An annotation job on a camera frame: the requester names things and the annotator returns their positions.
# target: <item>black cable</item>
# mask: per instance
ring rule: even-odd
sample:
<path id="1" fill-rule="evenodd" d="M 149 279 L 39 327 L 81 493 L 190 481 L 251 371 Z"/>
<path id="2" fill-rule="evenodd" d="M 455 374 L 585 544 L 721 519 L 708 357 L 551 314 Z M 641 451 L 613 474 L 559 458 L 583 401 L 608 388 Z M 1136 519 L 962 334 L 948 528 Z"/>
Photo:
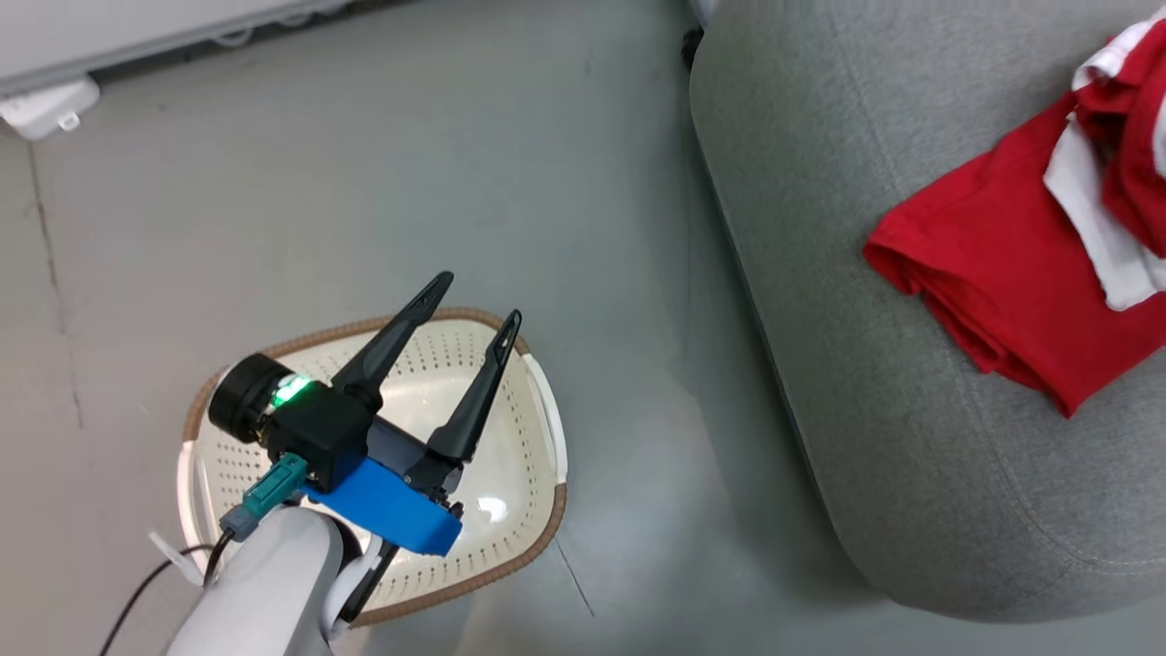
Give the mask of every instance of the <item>black cable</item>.
<path id="1" fill-rule="evenodd" d="M 190 546 L 183 549 L 178 553 L 182 553 L 183 556 L 190 556 L 196 551 L 206 551 L 209 549 L 211 549 L 211 545 L 199 544 L 198 546 Z M 106 656 L 106 654 L 110 653 L 110 646 L 113 644 L 113 639 L 118 637 L 118 632 L 121 630 L 121 625 L 125 623 L 126 618 L 129 615 L 129 611 L 134 607 L 134 604 L 138 602 L 138 598 L 141 597 L 142 593 L 146 592 L 146 587 L 149 586 L 149 584 L 154 583 L 154 579 L 156 579 L 157 576 L 164 572 L 166 569 L 169 567 L 170 565 L 173 565 L 173 563 L 170 563 L 169 560 L 163 562 L 157 567 L 154 567 L 154 571 L 150 572 L 149 576 L 146 577 L 141 584 L 139 584 L 138 590 L 134 591 L 134 594 L 131 595 L 129 598 L 129 601 L 126 602 L 125 608 L 121 609 L 121 614 L 118 615 L 118 621 L 113 622 L 113 628 L 110 629 L 110 635 L 105 639 L 105 644 L 101 646 L 101 651 L 98 654 L 98 656 Z"/>
<path id="2" fill-rule="evenodd" d="M 223 557 L 223 550 L 226 549 L 226 545 L 231 544 L 231 538 L 233 537 L 234 530 L 227 529 L 223 531 L 223 535 L 219 536 L 219 541 L 215 543 L 215 549 L 211 550 L 211 557 L 206 560 L 206 573 L 203 574 L 204 588 L 210 587 L 211 581 L 215 580 L 215 570 L 218 570 L 218 562 L 219 558 Z"/>

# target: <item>white plastic foot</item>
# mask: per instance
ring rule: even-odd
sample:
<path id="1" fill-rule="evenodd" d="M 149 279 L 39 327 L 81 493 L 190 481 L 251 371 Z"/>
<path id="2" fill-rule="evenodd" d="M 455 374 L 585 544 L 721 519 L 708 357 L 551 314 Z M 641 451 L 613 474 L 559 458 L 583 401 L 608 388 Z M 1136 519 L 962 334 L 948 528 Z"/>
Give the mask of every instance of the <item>white plastic foot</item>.
<path id="1" fill-rule="evenodd" d="M 255 35 L 255 29 L 247 27 L 240 29 L 239 31 L 232 31 L 230 34 L 220 34 L 215 38 L 211 38 L 215 43 L 224 48 L 243 48 L 247 43 L 251 43 L 251 37 Z"/>
<path id="2" fill-rule="evenodd" d="M 80 114 L 97 104 L 101 90 L 89 76 L 12 96 L 0 103 L 0 118 L 30 141 L 44 139 L 57 129 L 72 132 L 80 127 Z"/>

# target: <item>gray fabric upholstery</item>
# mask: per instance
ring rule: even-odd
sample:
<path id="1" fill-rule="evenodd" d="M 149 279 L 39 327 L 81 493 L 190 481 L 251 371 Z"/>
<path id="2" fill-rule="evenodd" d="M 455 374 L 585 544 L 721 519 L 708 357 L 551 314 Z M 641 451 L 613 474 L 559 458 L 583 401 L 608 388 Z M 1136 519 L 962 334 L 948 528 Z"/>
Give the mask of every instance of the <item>gray fabric upholstery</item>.
<path id="1" fill-rule="evenodd" d="M 738 0 L 697 52 L 697 133 L 815 478 L 901 604 L 1042 621 L 1166 591 L 1166 354 L 1065 421 L 859 255 L 1159 3 Z"/>

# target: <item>folded clothing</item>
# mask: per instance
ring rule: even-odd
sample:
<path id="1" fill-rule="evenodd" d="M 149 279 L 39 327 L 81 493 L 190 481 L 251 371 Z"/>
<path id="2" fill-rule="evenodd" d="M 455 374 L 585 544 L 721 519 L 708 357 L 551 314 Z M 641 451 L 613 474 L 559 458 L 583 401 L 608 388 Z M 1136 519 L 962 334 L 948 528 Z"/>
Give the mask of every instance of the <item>folded clothing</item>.
<path id="1" fill-rule="evenodd" d="M 1125 29 L 1073 77 L 1076 117 L 1107 154 L 1102 202 L 1166 258 L 1166 8 Z"/>
<path id="2" fill-rule="evenodd" d="M 1112 311 L 1042 183 L 1076 98 L 883 219 L 863 253 L 932 313 L 983 373 L 1046 393 L 1066 417 L 1166 345 L 1166 294 Z"/>
<path id="3" fill-rule="evenodd" d="M 1105 167 L 1084 127 L 1070 118 L 1045 171 L 1045 185 L 1081 235 L 1105 290 L 1105 304 L 1124 311 L 1166 291 L 1166 259 L 1156 256 L 1102 204 Z"/>

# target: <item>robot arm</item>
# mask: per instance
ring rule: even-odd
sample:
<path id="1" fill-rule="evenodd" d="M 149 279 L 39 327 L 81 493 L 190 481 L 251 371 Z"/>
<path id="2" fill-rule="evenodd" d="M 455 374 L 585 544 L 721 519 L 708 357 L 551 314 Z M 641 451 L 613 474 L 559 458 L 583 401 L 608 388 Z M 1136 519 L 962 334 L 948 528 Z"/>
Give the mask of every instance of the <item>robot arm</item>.
<path id="1" fill-rule="evenodd" d="M 450 503 L 473 458 L 521 325 L 511 312 L 449 422 L 427 442 L 381 419 L 380 387 L 452 281 L 427 284 L 331 386 L 255 354 L 223 378 L 208 409 L 217 428 L 258 443 L 268 473 L 219 520 L 241 543 L 171 643 L 171 656 L 323 656 L 364 608 L 399 548 L 444 556 L 461 531 Z M 307 495 L 368 530 L 366 552 L 346 527 L 289 500 Z M 211 566 L 217 562 L 212 555 Z"/>

